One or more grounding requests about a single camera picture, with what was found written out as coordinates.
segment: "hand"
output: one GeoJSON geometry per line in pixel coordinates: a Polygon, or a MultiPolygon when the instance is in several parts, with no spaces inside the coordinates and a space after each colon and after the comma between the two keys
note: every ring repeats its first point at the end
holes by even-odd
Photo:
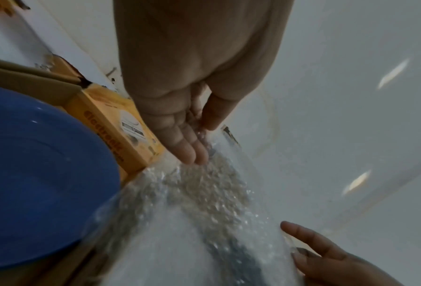
{"type": "Polygon", "coordinates": [[[188,111],[216,129],[272,65],[293,0],[114,0],[124,85],[147,126],[184,163],[208,154],[188,111]],[[199,96],[212,91],[204,109],[199,96]]]}
{"type": "Polygon", "coordinates": [[[349,254],[326,237],[283,221],[281,229],[308,244],[319,255],[299,248],[292,256],[307,286],[403,286],[373,264],[349,254]]]}

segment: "fingernail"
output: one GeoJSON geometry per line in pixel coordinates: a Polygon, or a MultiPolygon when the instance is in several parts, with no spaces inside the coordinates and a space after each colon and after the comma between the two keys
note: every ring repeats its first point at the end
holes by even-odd
{"type": "Polygon", "coordinates": [[[306,264],[306,256],[299,252],[292,253],[292,258],[294,259],[296,264],[304,265],[306,264]]]}

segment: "wrapped item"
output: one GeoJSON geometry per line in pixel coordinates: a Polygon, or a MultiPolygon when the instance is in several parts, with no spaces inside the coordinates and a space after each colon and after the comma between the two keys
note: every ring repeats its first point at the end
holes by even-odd
{"type": "Polygon", "coordinates": [[[102,285],[300,285],[238,145],[225,133],[210,145],[207,165],[148,168],[113,202],[98,243],[114,261],[102,285]]]}

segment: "plastic wrap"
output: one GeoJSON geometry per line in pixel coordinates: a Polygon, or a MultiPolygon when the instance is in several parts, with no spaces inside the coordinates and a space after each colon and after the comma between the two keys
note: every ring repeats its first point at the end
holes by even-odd
{"type": "Polygon", "coordinates": [[[103,285],[300,285],[263,191],[243,178],[239,152],[218,134],[207,165],[148,168],[126,187],[99,239],[117,257],[103,285]]]}

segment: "blue plate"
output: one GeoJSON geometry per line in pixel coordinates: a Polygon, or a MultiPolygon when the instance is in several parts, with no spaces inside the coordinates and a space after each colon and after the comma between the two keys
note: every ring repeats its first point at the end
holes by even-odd
{"type": "Polygon", "coordinates": [[[0,267],[80,240],[120,188],[105,143],[59,109],[0,88],[0,267]]]}

